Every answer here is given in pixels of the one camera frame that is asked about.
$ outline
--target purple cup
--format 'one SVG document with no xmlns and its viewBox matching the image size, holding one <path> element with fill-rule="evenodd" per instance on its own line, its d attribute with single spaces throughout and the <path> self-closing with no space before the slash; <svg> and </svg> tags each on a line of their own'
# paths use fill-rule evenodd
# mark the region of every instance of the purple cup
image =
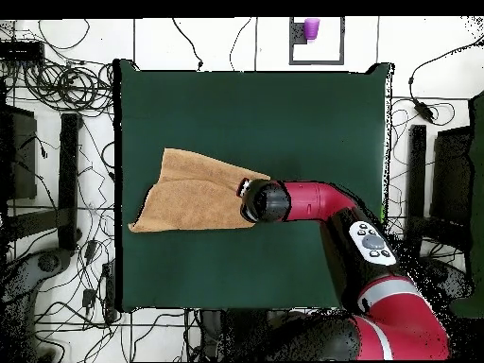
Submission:
<svg viewBox="0 0 484 363">
<path fill-rule="evenodd" d="M 304 36 L 308 41 L 314 41 L 318 37 L 320 29 L 319 18 L 306 18 L 304 20 Z"/>
</svg>

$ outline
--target table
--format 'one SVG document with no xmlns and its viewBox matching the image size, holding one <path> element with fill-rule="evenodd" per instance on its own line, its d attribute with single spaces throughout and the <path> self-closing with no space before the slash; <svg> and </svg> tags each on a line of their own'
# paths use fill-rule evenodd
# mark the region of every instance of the table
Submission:
<svg viewBox="0 0 484 363">
<path fill-rule="evenodd" d="M 137 71 L 114 62 L 116 305 L 337 306 L 317 223 L 131 233 L 164 147 L 275 179 L 337 182 L 382 209 L 391 66 L 345 72 Z"/>
</svg>

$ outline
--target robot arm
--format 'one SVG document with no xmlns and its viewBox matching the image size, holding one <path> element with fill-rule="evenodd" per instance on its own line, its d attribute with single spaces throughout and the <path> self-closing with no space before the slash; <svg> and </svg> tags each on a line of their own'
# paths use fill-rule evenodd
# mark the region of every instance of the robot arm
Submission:
<svg viewBox="0 0 484 363">
<path fill-rule="evenodd" d="M 300 317 L 301 321 L 290 323 L 285 328 L 293 338 L 289 342 L 293 345 L 287 345 L 292 350 L 289 354 L 298 354 L 298 358 L 305 355 L 309 358 L 305 360 L 448 356 L 441 324 L 401 271 L 376 221 L 352 198 L 333 185 L 312 181 L 242 181 L 238 195 L 242 198 L 241 214 L 248 221 L 312 219 L 320 224 L 338 299 L 352 315 L 343 320 L 325 317 L 308 322 Z M 273 354 L 288 354 L 283 348 Z"/>
</svg>

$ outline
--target cloth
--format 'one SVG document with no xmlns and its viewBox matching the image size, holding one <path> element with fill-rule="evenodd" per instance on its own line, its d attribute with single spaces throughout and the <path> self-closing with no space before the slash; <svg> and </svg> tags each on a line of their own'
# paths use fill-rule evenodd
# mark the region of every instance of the cloth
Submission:
<svg viewBox="0 0 484 363">
<path fill-rule="evenodd" d="M 253 226 L 240 215 L 240 182 L 269 176 L 186 150 L 166 148 L 160 179 L 149 190 L 134 233 Z"/>
</svg>

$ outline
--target floor tile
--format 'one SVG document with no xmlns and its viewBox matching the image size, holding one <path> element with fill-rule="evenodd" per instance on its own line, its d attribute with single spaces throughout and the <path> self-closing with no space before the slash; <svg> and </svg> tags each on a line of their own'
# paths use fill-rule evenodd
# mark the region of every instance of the floor tile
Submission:
<svg viewBox="0 0 484 363">
<path fill-rule="evenodd" d="M 393 95 L 408 96 L 415 68 L 484 34 L 468 17 L 380 18 L 378 61 L 395 63 Z M 470 98 L 484 88 L 484 47 L 473 47 L 422 67 L 412 85 L 416 97 Z"/>
</svg>

